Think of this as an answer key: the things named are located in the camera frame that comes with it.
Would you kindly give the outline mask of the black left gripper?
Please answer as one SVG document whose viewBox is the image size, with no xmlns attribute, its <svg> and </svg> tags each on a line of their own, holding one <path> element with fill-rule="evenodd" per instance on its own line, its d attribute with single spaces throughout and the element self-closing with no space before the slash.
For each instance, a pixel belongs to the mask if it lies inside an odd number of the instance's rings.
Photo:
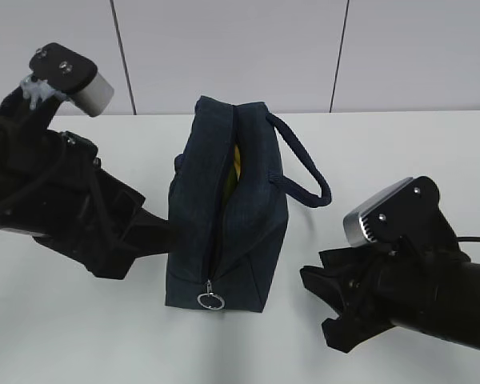
<svg viewBox="0 0 480 384">
<path fill-rule="evenodd" d="M 0 230 L 31 236 L 96 278 L 123 280 L 137 257 L 171 252 L 176 233 L 97 154 L 68 131 L 0 125 Z M 112 231 L 124 244 L 112 244 Z"/>
</svg>

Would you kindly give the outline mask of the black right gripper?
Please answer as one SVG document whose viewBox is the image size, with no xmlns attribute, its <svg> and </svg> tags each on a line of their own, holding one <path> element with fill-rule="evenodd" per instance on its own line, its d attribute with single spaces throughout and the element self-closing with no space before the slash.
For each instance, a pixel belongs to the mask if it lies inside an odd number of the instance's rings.
<svg viewBox="0 0 480 384">
<path fill-rule="evenodd" d="M 322 323 L 328 347 L 348 354 L 359 344 L 392 328 L 390 312 L 375 308 L 374 273 L 380 267 L 371 248 L 339 248 L 319 252 L 322 267 L 304 266 L 304 287 L 339 316 Z"/>
</svg>

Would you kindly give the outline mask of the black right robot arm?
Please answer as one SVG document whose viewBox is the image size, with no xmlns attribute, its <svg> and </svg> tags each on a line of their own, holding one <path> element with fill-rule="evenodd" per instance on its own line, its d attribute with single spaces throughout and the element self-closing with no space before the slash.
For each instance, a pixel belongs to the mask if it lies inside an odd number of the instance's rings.
<svg viewBox="0 0 480 384">
<path fill-rule="evenodd" d="M 438 254 L 432 270 L 404 252 L 374 247 L 320 252 L 304 266 L 304 287 L 336 313 L 322 323 L 328 347 L 343 353 L 401 327 L 480 350 L 480 264 Z"/>
</svg>

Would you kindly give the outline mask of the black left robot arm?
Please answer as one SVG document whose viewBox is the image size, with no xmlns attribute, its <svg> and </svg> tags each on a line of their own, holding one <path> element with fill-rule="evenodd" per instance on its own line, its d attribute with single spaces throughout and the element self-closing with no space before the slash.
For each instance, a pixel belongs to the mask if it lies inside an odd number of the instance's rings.
<svg viewBox="0 0 480 384">
<path fill-rule="evenodd" d="M 0 104 L 0 230 L 121 280 L 136 259 L 171 251 L 175 232 L 102 168 L 95 144 L 50 128 L 59 107 L 55 97 L 31 107 L 21 88 Z"/>
</svg>

